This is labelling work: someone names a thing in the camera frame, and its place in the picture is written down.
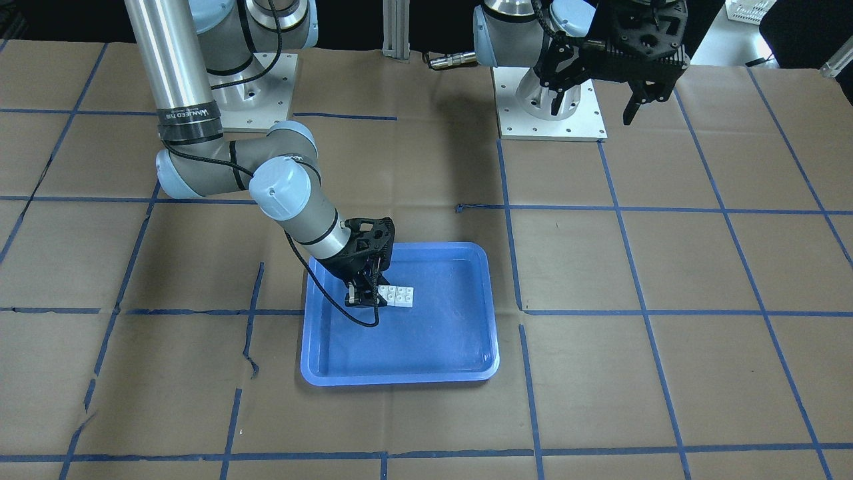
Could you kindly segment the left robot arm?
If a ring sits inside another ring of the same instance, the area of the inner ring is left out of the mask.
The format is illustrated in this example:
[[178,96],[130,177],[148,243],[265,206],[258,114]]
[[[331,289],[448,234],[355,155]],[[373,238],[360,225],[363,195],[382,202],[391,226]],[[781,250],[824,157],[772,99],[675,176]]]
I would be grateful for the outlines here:
[[545,121],[578,109],[588,80],[630,86],[622,113],[669,99],[690,64],[684,1],[484,1],[473,11],[479,64],[524,68],[516,97]]

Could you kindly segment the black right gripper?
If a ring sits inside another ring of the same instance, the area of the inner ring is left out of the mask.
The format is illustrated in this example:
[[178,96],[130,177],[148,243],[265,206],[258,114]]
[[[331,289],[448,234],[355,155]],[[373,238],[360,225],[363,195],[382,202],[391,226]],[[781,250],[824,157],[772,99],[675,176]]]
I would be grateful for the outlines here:
[[382,273],[391,264],[395,225],[390,217],[356,217],[343,221],[350,237],[338,254],[325,259],[324,267],[345,281],[345,306],[386,307],[388,281]]

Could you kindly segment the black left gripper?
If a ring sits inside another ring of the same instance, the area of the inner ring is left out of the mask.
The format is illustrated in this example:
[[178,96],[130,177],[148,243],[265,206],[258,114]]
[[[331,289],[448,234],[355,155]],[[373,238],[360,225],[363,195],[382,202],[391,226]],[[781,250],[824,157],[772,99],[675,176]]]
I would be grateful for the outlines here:
[[535,1],[546,46],[534,73],[543,87],[573,87],[589,79],[627,83],[622,112],[628,127],[640,107],[667,101],[690,64],[683,45],[685,1]]

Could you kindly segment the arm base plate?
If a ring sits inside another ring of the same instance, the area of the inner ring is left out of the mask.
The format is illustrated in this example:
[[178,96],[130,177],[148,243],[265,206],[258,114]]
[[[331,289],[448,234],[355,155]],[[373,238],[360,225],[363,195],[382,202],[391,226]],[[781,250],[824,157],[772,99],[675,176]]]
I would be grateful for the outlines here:
[[299,56],[283,53],[264,76],[214,90],[226,133],[265,133],[291,117]]
[[501,139],[600,142],[607,139],[594,84],[558,92],[540,85],[532,68],[493,67]]

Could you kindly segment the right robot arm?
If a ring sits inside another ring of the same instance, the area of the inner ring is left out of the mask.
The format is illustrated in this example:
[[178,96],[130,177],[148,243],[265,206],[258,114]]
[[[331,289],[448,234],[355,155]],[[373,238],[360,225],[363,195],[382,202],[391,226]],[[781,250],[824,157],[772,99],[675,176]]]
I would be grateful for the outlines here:
[[301,123],[281,119],[258,139],[227,141],[221,107],[274,103],[258,54],[318,39],[314,1],[128,1],[164,149],[155,159],[176,199],[248,191],[265,215],[347,287],[348,307],[384,307],[393,222],[343,219],[323,191],[318,149]]

